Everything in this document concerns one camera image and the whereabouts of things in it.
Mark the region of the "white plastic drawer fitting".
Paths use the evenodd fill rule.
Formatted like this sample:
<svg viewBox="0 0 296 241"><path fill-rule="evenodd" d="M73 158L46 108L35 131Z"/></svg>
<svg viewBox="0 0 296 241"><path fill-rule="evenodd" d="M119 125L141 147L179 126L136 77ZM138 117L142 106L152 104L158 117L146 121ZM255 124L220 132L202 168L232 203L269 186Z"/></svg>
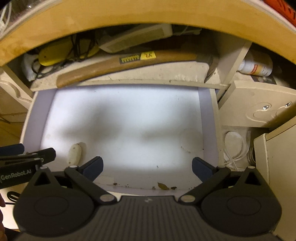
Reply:
<svg viewBox="0 0 296 241"><path fill-rule="evenodd" d="M79 144L73 144L68 152L67 165L78 166L82 155L82 148Z"/></svg>

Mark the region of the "white open drawer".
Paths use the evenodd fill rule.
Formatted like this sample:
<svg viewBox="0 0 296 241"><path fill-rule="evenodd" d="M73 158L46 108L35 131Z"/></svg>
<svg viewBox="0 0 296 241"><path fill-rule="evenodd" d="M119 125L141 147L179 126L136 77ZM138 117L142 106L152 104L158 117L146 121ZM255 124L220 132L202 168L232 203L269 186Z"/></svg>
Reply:
<svg viewBox="0 0 296 241"><path fill-rule="evenodd" d="M111 192L175 195L200 179L192 160L221 165L222 137L213 89L166 85L81 86L35 94L21 142L27 152L54 148L52 171L67 167L70 147L81 164L96 156L95 183ZM158 182L170 190L161 190Z"/></svg>

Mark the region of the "dry leaf debris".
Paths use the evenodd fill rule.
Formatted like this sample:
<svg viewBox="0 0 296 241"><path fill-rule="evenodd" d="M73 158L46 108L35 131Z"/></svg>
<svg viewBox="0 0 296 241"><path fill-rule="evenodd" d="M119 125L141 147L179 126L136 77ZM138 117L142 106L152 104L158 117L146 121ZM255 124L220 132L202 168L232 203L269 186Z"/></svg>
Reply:
<svg viewBox="0 0 296 241"><path fill-rule="evenodd" d="M158 182L158 187L159 187L161 190L170 190L170 188L169 188L167 185L165 185L165 184L163 184L163 183L159 183L159 182Z"/></svg>

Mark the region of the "cream carved cabinet door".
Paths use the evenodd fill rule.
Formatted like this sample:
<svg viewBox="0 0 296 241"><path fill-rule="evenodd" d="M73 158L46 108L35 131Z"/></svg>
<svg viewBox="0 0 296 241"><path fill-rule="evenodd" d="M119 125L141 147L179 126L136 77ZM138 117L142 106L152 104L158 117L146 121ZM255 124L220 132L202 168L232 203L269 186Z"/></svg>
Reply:
<svg viewBox="0 0 296 241"><path fill-rule="evenodd" d="M295 90L235 80L218 106L223 126L274 129L295 116Z"/></svg>

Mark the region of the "yellow plastic device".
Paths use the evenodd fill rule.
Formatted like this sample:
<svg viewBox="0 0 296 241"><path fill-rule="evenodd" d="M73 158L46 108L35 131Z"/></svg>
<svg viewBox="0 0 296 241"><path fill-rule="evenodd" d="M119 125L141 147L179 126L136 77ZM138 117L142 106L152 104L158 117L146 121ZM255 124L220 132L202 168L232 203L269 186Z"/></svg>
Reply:
<svg viewBox="0 0 296 241"><path fill-rule="evenodd" d="M43 66L51 66L66 60L80 61L99 51L96 40L67 37L54 41L41 49L38 60Z"/></svg>

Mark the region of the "white bottle with label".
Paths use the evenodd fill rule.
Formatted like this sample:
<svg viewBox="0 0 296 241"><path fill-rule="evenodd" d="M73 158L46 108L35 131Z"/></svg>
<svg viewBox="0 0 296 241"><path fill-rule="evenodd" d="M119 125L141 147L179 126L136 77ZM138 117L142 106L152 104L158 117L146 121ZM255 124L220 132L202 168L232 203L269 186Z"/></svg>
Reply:
<svg viewBox="0 0 296 241"><path fill-rule="evenodd" d="M254 57L253 55L246 56L237 71L242 74L267 77L273 71L273 62L269 56L262 58L260 56Z"/></svg>

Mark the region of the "grey vented electronics box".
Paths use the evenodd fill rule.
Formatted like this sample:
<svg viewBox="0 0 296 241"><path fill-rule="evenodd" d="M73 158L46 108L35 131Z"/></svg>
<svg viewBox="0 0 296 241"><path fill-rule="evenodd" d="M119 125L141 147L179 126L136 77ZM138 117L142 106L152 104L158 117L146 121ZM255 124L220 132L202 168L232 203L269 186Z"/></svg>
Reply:
<svg viewBox="0 0 296 241"><path fill-rule="evenodd" d="M107 53L117 53L130 47L165 39L172 35L171 24L140 24L115 36L101 38L99 48Z"/></svg>

